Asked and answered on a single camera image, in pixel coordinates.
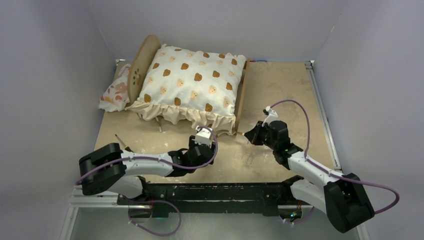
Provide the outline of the floral print small pillow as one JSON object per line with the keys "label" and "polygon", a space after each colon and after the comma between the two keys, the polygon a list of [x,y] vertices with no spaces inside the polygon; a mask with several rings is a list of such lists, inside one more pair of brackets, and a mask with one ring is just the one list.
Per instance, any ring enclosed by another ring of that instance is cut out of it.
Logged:
{"label": "floral print small pillow", "polygon": [[120,112],[129,100],[128,76],[130,63],[119,62],[112,83],[99,99],[98,108],[105,112]]}

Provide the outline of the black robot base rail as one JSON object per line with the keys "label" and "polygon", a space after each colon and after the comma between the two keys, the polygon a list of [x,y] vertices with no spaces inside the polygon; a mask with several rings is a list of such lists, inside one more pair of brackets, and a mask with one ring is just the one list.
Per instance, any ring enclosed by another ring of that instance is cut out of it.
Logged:
{"label": "black robot base rail", "polygon": [[151,217],[170,213],[261,214],[274,217],[284,206],[296,208],[296,200],[286,182],[250,183],[149,183],[147,190],[133,199],[118,195],[119,206],[147,210]]}

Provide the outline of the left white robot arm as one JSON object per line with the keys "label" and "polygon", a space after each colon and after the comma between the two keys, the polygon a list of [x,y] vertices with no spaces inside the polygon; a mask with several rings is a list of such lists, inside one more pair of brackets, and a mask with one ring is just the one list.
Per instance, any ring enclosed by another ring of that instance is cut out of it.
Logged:
{"label": "left white robot arm", "polygon": [[77,186],[86,196],[113,192],[133,199],[147,191],[144,175],[183,177],[213,164],[218,152],[216,136],[189,137],[189,146],[162,154],[141,154],[121,149],[116,142],[83,156],[78,161]]}

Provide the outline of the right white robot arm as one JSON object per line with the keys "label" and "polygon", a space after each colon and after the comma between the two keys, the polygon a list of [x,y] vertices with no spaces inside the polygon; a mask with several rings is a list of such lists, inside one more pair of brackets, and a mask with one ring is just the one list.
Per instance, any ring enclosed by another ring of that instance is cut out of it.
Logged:
{"label": "right white robot arm", "polygon": [[301,179],[290,186],[291,195],[325,213],[339,232],[345,233],[375,216],[358,176],[332,171],[311,159],[302,148],[292,143],[285,122],[259,121],[243,136],[252,145],[267,146],[278,164],[300,174]]}

